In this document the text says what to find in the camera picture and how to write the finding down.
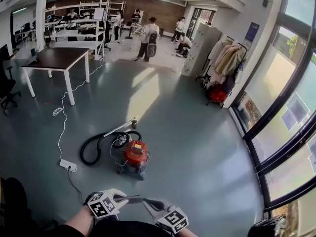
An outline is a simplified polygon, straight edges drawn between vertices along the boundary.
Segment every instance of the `dark clothing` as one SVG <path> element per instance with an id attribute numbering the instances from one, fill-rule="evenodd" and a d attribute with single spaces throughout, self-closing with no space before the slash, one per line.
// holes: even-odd
<path id="1" fill-rule="evenodd" d="M 179 40 L 180 36 L 181 36 L 181 32 L 178 32 L 177 30 L 175 30 L 171 41 L 174 41 L 176 37 L 177 37 L 177 40 Z"/>
<path id="2" fill-rule="evenodd" d="M 138 58 L 143 58 L 144 54 L 145 54 L 145 61 L 149 61 L 149 56 L 147 54 L 147 46 L 148 43 L 140 43 L 140 49 L 139 49 L 139 53 L 138 53 Z"/>
<path id="3" fill-rule="evenodd" d="M 119 39 L 119 26 L 115 26 L 115 40 Z"/>
<path id="4" fill-rule="evenodd" d="M 190 46 L 189 46 L 188 44 L 182 44 L 182 43 L 180 43 L 180 45 L 178 46 L 178 49 L 177 49 L 177 50 L 181 53 L 184 47 L 190 48 Z"/>
<path id="5" fill-rule="evenodd" d="M 133 22 L 136 22 L 136 23 L 139 23 L 139 19 L 141 18 L 140 14 L 133 14 L 132 15 L 132 21 Z"/>
<path id="6" fill-rule="evenodd" d="M 44 237 L 83 237 L 78 230 L 62 225 L 44 233 Z M 89 237 L 116 236 L 116 237 L 170 237 L 163 229 L 138 221 L 113 221 L 103 219 L 91 230 Z"/>
<path id="7" fill-rule="evenodd" d="M 75 30 L 76 27 L 67 27 L 67 30 Z M 77 37 L 68 37 L 68 41 L 77 41 Z"/>

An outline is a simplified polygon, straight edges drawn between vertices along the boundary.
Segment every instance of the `power cord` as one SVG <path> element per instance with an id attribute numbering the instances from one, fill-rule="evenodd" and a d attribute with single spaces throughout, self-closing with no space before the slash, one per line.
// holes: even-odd
<path id="1" fill-rule="evenodd" d="M 70 182 L 71 186 L 74 187 L 74 189 L 75 189 L 75 190 L 78 192 L 78 194 L 80 195 L 81 204 L 83 205 L 82 193 L 81 193 L 81 191 L 73 184 L 73 182 L 72 182 L 71 179 L 70 179 L 70 176 L 69 176 L 70 169 L 71 169 L 71 167 L 69 166 L 69 167 L 68 167 L 68 171 L 67 171 L 67 176 L 68 176 L 69 182 Z"/>
<path id="2" fill-rule="evenodd" d="M 103 66 L 106 66 L 108 63 L 109 63 L 109 62 L 106 62 L 105 64 L 103 64 L 103 65 L 101 65 L 100 67 L 96 68 L 92 73 L 89 74 L 89 76 L 92 75 L 94 72 L 96 72 L 99 68 L 101 68 L 101 67 L 103 67 Z M 77 90 L 79 87 L 83 86 L 85 82 L 87 82 L 87 81 L 85 80 L 81 85 L 77 86 L 77 88 L 73 89 L 72 91 L 75 91 L 75 90 Z M 66 129 L 66 121 L 67 121 L 67 118 L 68 118 L 68 116 L 67 116 L 67 115 L 65 114 L 65 112 L 64 112 L 64 101 L 63 101 L 64 98 L 65 98 L 65 96 L 66 96 L 66 94 L 68 94 L 67 91 L 65 92 L 64 96 L 61 98 L 61 103 L 62 103 L 62 106 L 63 106 L 63 107 L 62 107 L 62 108 L 61 108 L 61 107 L 60 107 L 60 108 L 57 108 L 57 109 L 53 112 L 53 115 L 56 116 L 56 115 L 58 115 L 58 114 L 62 111 L 63 114 L 64 114 L 64 116 L 66 117 L 66 119 L 65 119 L 65 121 L 64 121 L 64 129 L 63 129 L 62 133 L 60 134 L 59 140 L 58 140 L 58 148 L 59 148 L 59 151 L 60 151 L 60 160 L 62 160 L 62 150 L 61 150 L 61 148 L 60 148 L 60 146 L 59 146 L 59 143 L 60 143 L 61 137 L 63 136 L 63 134 L 64 134 L 64 132 L 65 132 L 65 129 Z"/>

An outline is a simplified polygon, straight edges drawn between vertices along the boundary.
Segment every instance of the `black pants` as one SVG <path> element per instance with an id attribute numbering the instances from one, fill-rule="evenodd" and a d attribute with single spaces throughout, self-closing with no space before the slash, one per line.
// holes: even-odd
<path id="1" fill-rule="evenodd" d="M 119 26 L 115 26 L 115 40 L 119 39 Z"/>
<path id="2" fill-rule="evenodd" d="M 178 32 L 177 30 L 175 30 L 171 41 L 173 42 L 176 37 L 177 37 L 177 40 L 179 40 L 180 36 L 181 36 L 181 32 Z"/>
<path id="3" fill-rule="evenodd" d="M 182 50 L 183 50 L 184 47 L 190 48 L 190 46 L 189 46 L 188 44 L 182 44 L 182 43 L 180 43 L 180 45 L 178 46 L 178 51 L 179 51 L 179 52 L 182 52 Z"/>
<path id="4" fill-rule="evenodd" d="M 147 54 L 147 46 L 148 43 L 140 43 L 140 49 L 139 49 L 139 53 L 138 53 L 138 58 L 143 58 L 144 54 L 145 54 L 145 61 L 149 61 L 149 57 Z"/>
<path id="5" fill-rule="evenodd" d="M 67 30 L 75 30 L 76 27 L 67 27 Z M 68 41 L 77 41 L 77 37 L 68 37 Z"/>

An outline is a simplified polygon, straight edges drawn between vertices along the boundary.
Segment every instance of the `cabinet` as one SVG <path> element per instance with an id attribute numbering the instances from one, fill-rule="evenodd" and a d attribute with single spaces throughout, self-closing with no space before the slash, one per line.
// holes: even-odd
<path id="1" fill-rule="evenodd" d="M 214 45 L 221 38 L 222 32 L 206 24 L 200 24 L 188 57 L 184 63 L 182 74 L 196 77 L 202 74 L 203 65 Z"/>

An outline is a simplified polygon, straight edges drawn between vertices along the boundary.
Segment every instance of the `white shirt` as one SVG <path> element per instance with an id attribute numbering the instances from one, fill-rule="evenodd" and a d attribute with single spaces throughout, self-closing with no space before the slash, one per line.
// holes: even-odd
<path id="1" fill-rule="evenodd" d="M 124 19 L 121 18 L 120 14 L 116 16 L 114 20 L 114 27 L 115 26 L 121 26 L 121 23 L 123 22 Z"/>
<path id="2" fill-rule="evenodd" d="M 158 38 L 160 37 L 159 35 L 159 26 L 154 24 L 154 23 L 150 23 L 150 24 L 147 24 L 144 26 L 143 30 L 141 31 L 143 34 L 142 36 L 140 37 L 140 41 L 142 43 L 148 43 L 149 41 L 149 35 L 151 32 L 157 32 L 157 35 L 158 35 Z"/>
<path id="3" fill-rule="evenodd" d="M 180 21 L 177 23 L 176 31 L 178 31 L 178 32 L 183 32 L 183 30 L 184 30 L 184 24 L 185 24 L 185 22 L 183 22 L 182 20 L 180 20 Z"/>
<path id="4" fill-rule="evenodd" d="M 192 42 L 187 36 L 183 37 L 182 42 L 183 42 L 183 44 L 188 44 L 190 48 L 192 47 Z"/>
<path id="5" fill-rule="evenodd" d="M 75 18 L 75 17 L 77 17 L 77 13 L 75 13 L 75 12 L 73 12 L 73 14 L 68 13 L 67 16 L 71 16 L 71 18 Z M 76 23 L 73 22 L 73 23 L 69 23 L 67 27 L 72 28 L 72 27 L 75 27 L 75 26 L 76 26 Z"/>

